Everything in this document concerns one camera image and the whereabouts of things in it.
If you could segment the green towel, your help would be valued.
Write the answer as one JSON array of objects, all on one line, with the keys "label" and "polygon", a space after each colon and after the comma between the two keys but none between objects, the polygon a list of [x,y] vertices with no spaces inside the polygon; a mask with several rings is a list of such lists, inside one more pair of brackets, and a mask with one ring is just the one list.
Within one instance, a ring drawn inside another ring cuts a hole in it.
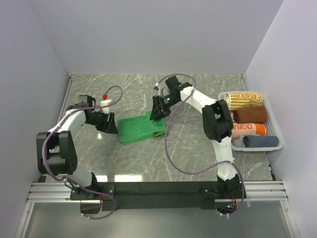
[{"label": "green towel", "polygon": [[151,111],[143,115],[118,120],[119,141],[123,145],[132,144],[156,137],[164,137],[164,119],[150,120]]}]

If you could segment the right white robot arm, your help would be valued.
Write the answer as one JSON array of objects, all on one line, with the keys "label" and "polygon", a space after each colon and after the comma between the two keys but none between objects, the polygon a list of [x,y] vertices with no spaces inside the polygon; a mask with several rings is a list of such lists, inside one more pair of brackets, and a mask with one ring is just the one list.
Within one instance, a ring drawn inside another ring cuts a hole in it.
[{"label": "right white robot arm", "polygon": [[157,121],[168,117],[168,122],[171,123],[175,113],[170,108],[174,105],[181,107],[185,103],[200,112],[204,133],[214,147],[216,163],[201,171],[190,172],[190,174],[202,174],[212,168],[217,168],[218,192],[215,196],[232,198],[233,195],[241,193],[241,197],[244,198],[243,177],[234,163],[230,146],[233,122],[226,102],[212,99],[198,91],[196,80],[193,83],[181,83],[178,76],[179,74],[175,73],[162,79],[169,90],[169,94],[166,96],[162,95],[159,83],[156,83],[155,90],[158,93],[153,96],[150,120]]}]

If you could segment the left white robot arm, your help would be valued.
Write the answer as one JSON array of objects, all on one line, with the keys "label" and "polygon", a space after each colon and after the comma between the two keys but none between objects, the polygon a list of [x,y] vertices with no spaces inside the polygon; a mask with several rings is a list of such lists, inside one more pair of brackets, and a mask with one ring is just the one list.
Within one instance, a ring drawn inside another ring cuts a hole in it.
[{"label": "left white robot arm", "polygon": [[89,95],[79,96],[76,104],[66,109],[64,117],[56,126],[47,132],[36,136],[37,166],[42,175],[47,175],[48,169],[57,180],[68,181],[76,191],[88,199],[99,195],[100,187],[97,178],[88,170],[78,165],[78,158],[73,137],[84,124],[92,125],[97,131],[118,134],[114,121],[114,113],[109,111],[113,105],[111,99],[104,95],[100,105]]}]

